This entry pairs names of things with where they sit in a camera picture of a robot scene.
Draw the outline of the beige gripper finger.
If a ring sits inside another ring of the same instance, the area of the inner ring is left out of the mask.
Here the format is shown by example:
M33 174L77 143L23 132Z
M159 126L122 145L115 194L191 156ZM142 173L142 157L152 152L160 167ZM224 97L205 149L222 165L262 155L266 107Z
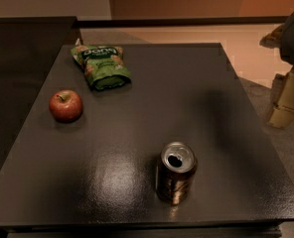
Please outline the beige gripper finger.
M294 121L294 66L285 75L277 73L273 79L267 123L286 128Z
M279 49L281 47L281 39L284 25L279 25L271 33L264 36L259 44L269 49Z

